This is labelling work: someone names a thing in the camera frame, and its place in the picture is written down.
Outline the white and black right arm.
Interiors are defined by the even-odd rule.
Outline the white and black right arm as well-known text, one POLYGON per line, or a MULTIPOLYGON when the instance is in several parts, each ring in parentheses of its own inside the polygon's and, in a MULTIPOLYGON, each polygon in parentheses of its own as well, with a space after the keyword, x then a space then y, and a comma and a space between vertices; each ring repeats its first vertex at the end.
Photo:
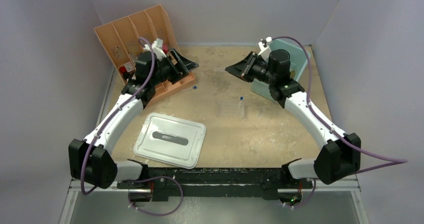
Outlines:
POLYGON ((250 52, 243 60, 225 68, 229 74, 251 83, 266 83, 271 97, 294 115, 309 132, 319 148, 315 159, 297 159, 282 166, 280 180, 288 188, 300 179, 319 179, 332 184, 360 169, 361 139, 355 133, 347 134, 334 125, 308 100, 305 89, 291 78, 290 54, 284 49, 271 51, 268 59, 250 52))

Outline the clear test tube rack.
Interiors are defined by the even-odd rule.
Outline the clear test tube rack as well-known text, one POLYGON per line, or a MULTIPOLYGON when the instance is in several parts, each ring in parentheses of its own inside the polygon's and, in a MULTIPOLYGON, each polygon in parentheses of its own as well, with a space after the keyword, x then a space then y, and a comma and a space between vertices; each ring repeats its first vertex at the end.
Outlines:
POLYGON ((218 101, 216 116, 220 119, 243 119, 239 111, 239 101, 218 101))

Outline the white plastic bin lid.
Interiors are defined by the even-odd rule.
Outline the white plastic bin lid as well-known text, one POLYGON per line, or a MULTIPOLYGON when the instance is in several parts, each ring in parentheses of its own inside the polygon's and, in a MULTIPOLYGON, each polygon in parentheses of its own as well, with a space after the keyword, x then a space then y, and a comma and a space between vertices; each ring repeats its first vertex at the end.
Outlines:
POLYGON ((133 152, 139 157, 193 169, 206 132, 202 123, 152 112, 144 121, 133 152))

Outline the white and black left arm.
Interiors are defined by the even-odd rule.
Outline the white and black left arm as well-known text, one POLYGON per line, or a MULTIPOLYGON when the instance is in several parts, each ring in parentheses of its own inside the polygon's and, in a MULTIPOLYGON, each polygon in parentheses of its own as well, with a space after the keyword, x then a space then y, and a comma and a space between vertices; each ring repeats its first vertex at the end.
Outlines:
POLYGON ((68 146, 70 175, 95 187, 106 189, 115 181, 129 180, 138 189, 146 187, 149 175, 144 164, 114 161, 111 154, 117 141, 132 120, 156 94, 159 84, 176 84, 198 68, 199 64, 183 57, 174 48, 165 55, 147 50, 135 60, 135 70, 124 74, 127 83, 114 108, 82 140, 73 139, 68 146))

